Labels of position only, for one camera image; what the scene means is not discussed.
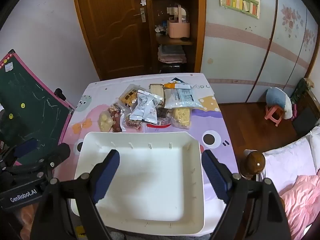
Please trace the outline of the white plastic tray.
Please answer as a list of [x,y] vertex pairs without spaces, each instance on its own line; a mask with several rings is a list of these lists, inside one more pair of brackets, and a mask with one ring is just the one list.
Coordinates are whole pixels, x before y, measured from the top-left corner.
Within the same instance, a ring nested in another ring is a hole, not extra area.
[[90,172],[111,150],[120,164],[97,202],[103,223],[121,231],[184,236],[204,227],[204,189],[199,142],[187,132],[89,132],[76,176]]

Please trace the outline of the yellow puff snack bag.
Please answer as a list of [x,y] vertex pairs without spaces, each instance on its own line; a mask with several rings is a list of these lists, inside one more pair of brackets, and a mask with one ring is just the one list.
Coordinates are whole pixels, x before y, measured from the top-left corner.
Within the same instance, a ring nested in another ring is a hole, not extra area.
[[98,125],[101,132],[109,132],[114,124],[109,111],[102,111],[99,115]]

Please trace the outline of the nut mix snack packet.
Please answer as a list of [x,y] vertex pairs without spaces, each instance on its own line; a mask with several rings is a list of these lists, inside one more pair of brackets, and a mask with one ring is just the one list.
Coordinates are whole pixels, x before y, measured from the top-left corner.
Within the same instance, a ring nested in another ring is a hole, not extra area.
[[130,115],[128,114],[127,116],[125,116],[125,127],[140,130],[142,127],[142,121],[131,120]]

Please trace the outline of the brown chocolate snack packet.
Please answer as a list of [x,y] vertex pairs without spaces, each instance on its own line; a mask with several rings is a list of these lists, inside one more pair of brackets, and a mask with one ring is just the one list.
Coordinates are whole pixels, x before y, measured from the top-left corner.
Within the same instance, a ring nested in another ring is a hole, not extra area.
[[125,132],[126,128],[124,127],[124,118],[125,114],[122,108],[117,104],[114,103],[108,108],[108,112],[113,120],[112,125],[112,132]]

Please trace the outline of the yellow cracker snack bag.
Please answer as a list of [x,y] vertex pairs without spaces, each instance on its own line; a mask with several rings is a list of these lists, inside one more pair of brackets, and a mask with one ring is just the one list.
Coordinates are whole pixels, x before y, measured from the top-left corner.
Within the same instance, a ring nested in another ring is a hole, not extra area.
[[191,123],[191,109],[175,108],[172,111],[171,123],[174,127],[181,129],[189,129]]

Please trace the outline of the dark snack packet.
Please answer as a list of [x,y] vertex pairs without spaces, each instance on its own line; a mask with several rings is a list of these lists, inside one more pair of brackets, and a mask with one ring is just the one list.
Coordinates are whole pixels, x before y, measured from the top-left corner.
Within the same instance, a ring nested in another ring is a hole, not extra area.
[[171,125],[171,113],[168,109],[159,107],[157,110],[157,125],[168,126]]

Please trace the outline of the silver snack packet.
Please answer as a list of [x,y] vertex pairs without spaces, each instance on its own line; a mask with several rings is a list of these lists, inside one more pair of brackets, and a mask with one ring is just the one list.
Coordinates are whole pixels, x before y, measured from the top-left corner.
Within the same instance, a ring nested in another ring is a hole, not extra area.
[[137,105],[130,114],[129,119],[157,124],[157,106],[163,101],[163,97],[144,90],[137,92]]

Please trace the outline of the orange biscuit snack bag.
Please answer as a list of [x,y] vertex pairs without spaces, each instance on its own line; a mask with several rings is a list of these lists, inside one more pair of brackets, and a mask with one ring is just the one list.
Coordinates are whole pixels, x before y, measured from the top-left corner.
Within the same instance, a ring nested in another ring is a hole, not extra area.
[[139,86],[130,84],[119,97],[119,102],[126,107],[133,107],[137,102],[138,90],[140,90]]

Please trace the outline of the large white blue snack bag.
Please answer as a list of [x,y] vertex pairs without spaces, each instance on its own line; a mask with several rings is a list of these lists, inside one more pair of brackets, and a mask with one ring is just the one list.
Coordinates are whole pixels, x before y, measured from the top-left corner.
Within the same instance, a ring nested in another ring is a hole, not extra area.
[[174,108],[203,108],[199,99],[193,94],[192,89],[165,89],[166,109]]

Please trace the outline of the orange white snack bar packet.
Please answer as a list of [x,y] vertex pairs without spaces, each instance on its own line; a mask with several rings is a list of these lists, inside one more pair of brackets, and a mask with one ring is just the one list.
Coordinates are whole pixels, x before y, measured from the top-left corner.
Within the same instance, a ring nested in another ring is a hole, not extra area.
[[165,83],[163,87],[165,89],[191,89],[191,85],[176,77],[173,78],[169,83]]

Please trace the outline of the beige wafer cracker pack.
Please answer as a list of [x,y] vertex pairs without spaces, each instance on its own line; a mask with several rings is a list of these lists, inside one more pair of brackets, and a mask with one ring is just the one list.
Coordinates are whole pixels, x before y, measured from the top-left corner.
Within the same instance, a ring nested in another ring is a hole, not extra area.
[[149,90],[150,90],[150,93],[156,94],[156,95],[158,95],[159,97],[162,98],[160,105],[163,106],[164,103],[165,103],[164,87],[163,87],[163,85],[162,85],[162,84],[156,84],[156,83],[154,83],[154,84],[149,84]]

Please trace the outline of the wooden bedpost knob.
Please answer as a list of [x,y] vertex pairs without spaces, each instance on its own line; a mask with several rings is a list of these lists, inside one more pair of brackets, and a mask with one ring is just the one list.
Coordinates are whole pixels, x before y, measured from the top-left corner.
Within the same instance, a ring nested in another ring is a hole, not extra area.
[[252,178],[260,174],[266,165],[265,156],[257,150],[244,150],[245,159],[242,162],[242,175],[246,178]]

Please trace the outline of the folded cloth stack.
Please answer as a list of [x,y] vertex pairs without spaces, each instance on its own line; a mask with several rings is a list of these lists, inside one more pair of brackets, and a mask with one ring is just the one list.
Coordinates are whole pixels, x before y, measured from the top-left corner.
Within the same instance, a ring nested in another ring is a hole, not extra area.
[[158,48],[158,60],[162,63],[186,63],[187,59],[182,46],[160,45]]

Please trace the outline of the pink basket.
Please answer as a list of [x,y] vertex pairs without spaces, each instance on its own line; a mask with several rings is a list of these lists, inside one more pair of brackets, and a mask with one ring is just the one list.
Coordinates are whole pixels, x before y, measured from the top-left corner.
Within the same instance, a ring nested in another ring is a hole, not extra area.
[[182,20],[182,7],[178,5],[178,15],[175,20],[168,22],[168,35],[172,39],[181,39],[190,37],[190,23]]

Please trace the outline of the green chalkboard pink frame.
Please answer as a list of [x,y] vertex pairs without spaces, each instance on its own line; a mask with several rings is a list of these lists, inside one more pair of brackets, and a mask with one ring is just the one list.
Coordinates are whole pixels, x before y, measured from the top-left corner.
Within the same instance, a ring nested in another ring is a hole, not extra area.
[[60,144],[73,107],[58,98],[11,50],[1,60],[1,141],[8,146],[36,139],[17,161],[29,164]]

